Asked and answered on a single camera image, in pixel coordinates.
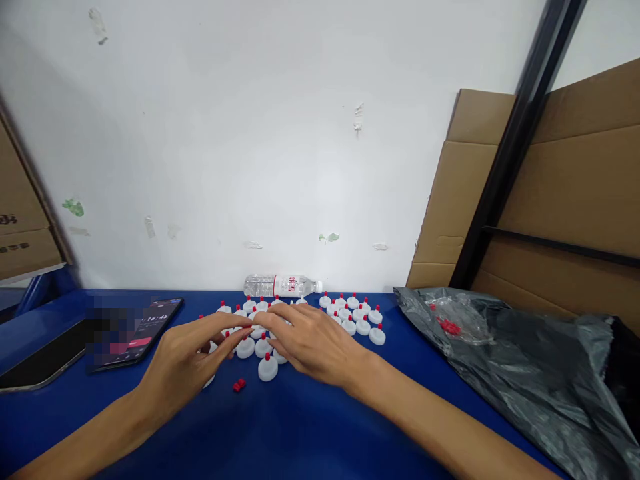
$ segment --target blue tabletop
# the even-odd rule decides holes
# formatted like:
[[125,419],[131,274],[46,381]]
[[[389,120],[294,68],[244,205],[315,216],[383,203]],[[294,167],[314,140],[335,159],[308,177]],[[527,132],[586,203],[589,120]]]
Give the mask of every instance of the blue tabletop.
[[[488,426],[562,478],[550,460],[520,435],[450,368],[398,308],[392,294],[370,293],[384,315],[386,343],[354,338],[398,370]],[[241,292],[77,290],[0,325],[0,371],[5,371],[85,317],[87,308],[144,307],[182,297],[171,326],[214,312]],[[318,306],[318,295],[307,300]],[[0,395],[0,477],[14,472],[74,432],[134,388],[151,361],[88,375],[79,361],[50,385]],[[214,381],[138,450],[98,475],[101,479],[213,477],[450,479],[450,474],[376,412],[340,389],[280,365],[274,380],[258,379],[259,359],[223,362]],[[247,386],[232,390],[244,378]],[[251,461],[246,462],[250,453]]]

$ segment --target black metal frame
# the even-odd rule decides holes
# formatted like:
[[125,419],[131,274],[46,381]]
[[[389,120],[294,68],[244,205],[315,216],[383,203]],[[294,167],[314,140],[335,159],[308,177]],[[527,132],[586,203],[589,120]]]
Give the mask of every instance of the black metal frame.
[[[516,91],[509,122],[469,226],[465,244],[449,283],[450,287],[466,290],[471,288],[586,2],[587,0],[548,0],[545,6]],[[550,242],[547,246],[552,248],[560,243],[547,242]]]

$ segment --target white plastic bottle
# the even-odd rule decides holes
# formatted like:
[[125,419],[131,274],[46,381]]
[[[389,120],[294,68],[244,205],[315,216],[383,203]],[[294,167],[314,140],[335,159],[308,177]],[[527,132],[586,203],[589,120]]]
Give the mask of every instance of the white plastic bottle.
[[222,302],[220,302],[220,308],[218,308],[218,310],[216,310],[216,312],[224,312],[224,313],[231,313],[231,307],[225,305],[225,301],[222,300]]
[[249,275],[245,279],[245,295],[254,297],[304,297],[322,291],[322,282],[302,275]]
[[349,297],[347,299],[347,305],[349,306],[349,308],[351,310],[356,310],[356,308],[358,308],[358,305],[360,305],[360,302],[355,297],[355,292],[353,292],[353,296],[352,297]]
[[258,363],[258,378],[262,381],[271,381],[278,374],[278,362],[266,352],[265,357]]

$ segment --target phone screen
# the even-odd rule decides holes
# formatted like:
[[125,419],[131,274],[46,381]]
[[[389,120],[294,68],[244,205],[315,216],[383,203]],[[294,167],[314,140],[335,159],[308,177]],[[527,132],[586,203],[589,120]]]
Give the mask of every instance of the phone screen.
[[112,344],[106,355],[94,355],[93,370],[118,367],[141,360],[182,304],[182,299],[159,300],[143,309],[135,319],[135,331],[128,342]]

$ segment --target left hand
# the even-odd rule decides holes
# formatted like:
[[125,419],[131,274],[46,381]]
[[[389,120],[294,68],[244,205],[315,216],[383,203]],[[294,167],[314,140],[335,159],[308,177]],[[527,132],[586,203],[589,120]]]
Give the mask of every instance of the left hand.
[[[159,428],[214,376],[222,361],[251,333],[251,320],[217,312],[165,332],[140,384],[131,392],[139,413]],[[224,338],[223,329],[244,327]],[[218,348],[209,351],[209,340]]]

